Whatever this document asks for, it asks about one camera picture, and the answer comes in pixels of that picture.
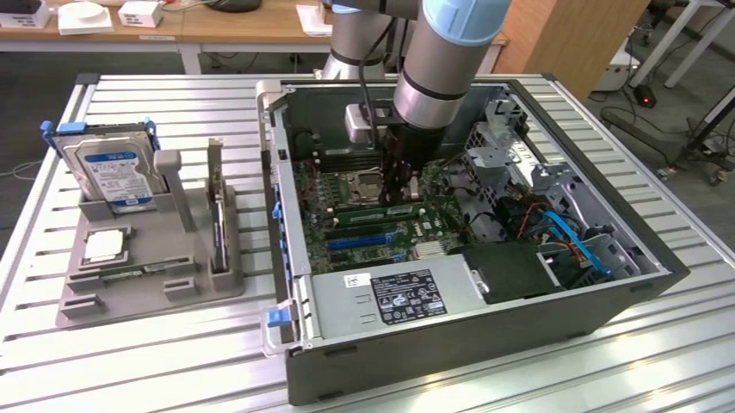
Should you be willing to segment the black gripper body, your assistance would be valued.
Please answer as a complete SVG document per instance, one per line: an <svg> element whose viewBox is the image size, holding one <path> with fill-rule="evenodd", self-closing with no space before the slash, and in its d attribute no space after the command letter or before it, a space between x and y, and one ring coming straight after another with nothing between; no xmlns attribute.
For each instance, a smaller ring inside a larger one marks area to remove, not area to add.
<svg viewBox="0 0 735 413"><path fill-rule="evenodd" d="M390 164L423 168L434 160L446 136L446 128L422 129L413 125L394 125L387 129L383 148Z"/></svg>

